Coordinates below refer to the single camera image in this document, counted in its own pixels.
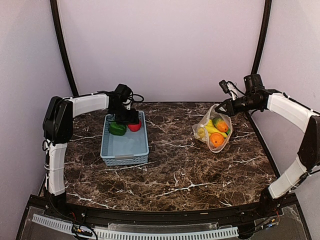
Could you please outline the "green toy bell pepper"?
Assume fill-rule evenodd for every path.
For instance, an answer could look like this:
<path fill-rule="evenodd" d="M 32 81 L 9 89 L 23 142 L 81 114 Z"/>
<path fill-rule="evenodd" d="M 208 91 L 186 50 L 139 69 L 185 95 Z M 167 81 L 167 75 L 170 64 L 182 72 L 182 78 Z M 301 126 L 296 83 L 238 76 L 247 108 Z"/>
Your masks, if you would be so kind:
<path fill-rule="evenodd" d="M 111 122 L 109 124 L 109 133 L 114 136 L 124 136 L 127 131 L 127 126 L 123 123 Z"/>

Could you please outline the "red toy apple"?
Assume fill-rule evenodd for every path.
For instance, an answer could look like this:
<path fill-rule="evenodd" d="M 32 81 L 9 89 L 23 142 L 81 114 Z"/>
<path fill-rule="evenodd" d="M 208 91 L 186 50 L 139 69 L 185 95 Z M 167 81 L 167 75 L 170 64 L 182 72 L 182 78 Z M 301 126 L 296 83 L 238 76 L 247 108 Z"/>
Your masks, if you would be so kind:
<path fill-rule="evenodd" d="M 142 127 L 142 121 L 140 120 L 139 123 L 135 123 L 135 124 L 133 124 L 133 123 L 132 124 L 128 124 L 127 127 L 131 132 L 137 132 Z"/>

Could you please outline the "green toy mango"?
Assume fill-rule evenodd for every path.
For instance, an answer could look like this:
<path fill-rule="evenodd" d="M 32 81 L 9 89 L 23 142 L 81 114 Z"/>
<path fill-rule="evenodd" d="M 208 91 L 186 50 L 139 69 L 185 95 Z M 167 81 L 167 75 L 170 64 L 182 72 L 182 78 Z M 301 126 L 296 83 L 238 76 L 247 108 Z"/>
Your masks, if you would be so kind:
<path fill-rule="evenodd" d="M 229 131 L 229 126 L 221 117 L 215 117 L 212 119 L 212 124 L 215 128 L 217 128 L 220 132 L 227 133 Z"/>

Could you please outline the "yellow toy banana bunch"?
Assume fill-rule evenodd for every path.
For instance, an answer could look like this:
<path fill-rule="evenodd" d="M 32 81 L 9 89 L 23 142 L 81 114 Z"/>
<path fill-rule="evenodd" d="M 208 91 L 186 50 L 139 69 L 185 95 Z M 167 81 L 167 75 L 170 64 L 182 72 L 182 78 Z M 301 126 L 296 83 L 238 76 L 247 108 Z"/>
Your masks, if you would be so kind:
<path fill-rule="evenodd" d="M 209 134 L 213 134 L 213 133 L 219 133 L 221 134 L 224 138 L 226 138 L 228 135 L 225 132 L 221 132 L 219 131 L 213 124 L 212 120 L 210 119 L 208 124 L 204 126 L 205 129 L 207 130 L 207 132 Z"/>

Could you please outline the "clear dotted zip bag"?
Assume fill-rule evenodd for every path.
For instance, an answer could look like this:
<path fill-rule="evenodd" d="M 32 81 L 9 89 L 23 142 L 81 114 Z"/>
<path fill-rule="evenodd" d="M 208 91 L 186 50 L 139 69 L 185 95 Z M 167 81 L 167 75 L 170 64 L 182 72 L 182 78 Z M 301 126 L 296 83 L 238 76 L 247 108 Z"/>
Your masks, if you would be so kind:
<path fill-rule="evenodd" d="M 233 133 L 231 118 L 217 112 L 218 106 L 218 103 L 212 105 L 201 121 L 192 126 L 194 137 L 205 143 L 213 153 L 221 152 Z"/>

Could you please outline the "yellow toy pear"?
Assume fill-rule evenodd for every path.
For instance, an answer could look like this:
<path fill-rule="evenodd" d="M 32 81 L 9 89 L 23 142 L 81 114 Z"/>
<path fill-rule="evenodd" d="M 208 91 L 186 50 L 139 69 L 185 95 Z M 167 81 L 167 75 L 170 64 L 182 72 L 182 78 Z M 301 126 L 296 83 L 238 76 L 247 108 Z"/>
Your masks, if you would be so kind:
<path fill-rule="evenodd" d="M 206 138 L 206 130 L 203 127 L 199 127 L 197 129 L 196 137 L 198 139 L 205 139 Z"/>

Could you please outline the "orange toy orange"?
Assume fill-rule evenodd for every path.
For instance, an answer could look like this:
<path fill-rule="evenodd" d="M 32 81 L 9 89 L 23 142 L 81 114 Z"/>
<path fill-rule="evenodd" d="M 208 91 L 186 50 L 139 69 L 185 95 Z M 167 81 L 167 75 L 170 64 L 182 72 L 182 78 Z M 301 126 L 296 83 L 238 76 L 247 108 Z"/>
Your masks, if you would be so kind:
<path fill-rule="evenodd" d="M 213 146 L 215 148 L 223 145 L 224 141 L 225 141 L 225 138 L 222 134 L 218 133 L 218 132 L 214 132 L 210 135 L 210 141 L 211 143 L 213 144 Z"/>

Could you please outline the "blue perforated plastic basket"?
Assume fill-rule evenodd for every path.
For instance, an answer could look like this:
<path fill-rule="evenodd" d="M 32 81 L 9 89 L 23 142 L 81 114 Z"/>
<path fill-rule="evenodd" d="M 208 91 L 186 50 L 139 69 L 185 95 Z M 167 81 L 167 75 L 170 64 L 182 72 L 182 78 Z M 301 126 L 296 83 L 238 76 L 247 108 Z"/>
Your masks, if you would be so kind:
<path fill-rule="evenodd" d="M 109 128 L 114 117 L 110 114 L 105 116 L 100 157 L 106 166 L 139 165 L 148 162 L 149 143 L 145 113 L 143 111 L 138 113 L 141 121 L 140 129 L 133 132 L 127 128 L 124 135 L 110 133 Z"/>

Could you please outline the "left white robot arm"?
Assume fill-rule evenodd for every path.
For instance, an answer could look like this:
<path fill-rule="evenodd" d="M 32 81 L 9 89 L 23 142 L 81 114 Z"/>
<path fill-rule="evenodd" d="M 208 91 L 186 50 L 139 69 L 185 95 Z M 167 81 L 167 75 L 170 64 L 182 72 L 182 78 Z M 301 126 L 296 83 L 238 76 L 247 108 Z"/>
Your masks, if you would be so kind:
<path fill-rule="evenodd" d="M 74 118 L 95 111 L 107 110 L 117 123 L 137 124 L 139 113 L 132 108 L 134 93 L 125 84 L 113 91 L 98 91 L 76 97 L 51 98 L 43 124 L 45 151 L 45 189 L 52 196 L 65 193 L 64 164 L 68 142 L 73 136 Z"/>

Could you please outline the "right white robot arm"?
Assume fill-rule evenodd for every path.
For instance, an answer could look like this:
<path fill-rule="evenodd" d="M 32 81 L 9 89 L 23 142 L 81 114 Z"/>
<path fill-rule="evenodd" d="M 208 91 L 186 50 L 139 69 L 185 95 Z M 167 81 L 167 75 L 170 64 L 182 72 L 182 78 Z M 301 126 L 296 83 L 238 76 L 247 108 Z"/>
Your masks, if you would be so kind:
<path fill-rule="evenodd" d="M 308 176 L 320 170 L 320 114 L 294 100 L 286 93 L 266 88 L 259 74 L 244 77 L 245 90 L 239 90 L 235 83 L 221 80 L 219 86 L 230 98 L 224 100 L 215 111 L 235 116 L 244 112 L 267 111 L 275 114 L 275 123 L 269 128 L 275 133 L 268 136 L 273 145 L 284 147 L 284 153 L 294 157 L 287 169 L 266 190 L 267 196 L 255 205 L 255 213 L 266 217 L 275 208 L 273 200 L 297 188 Z"/>

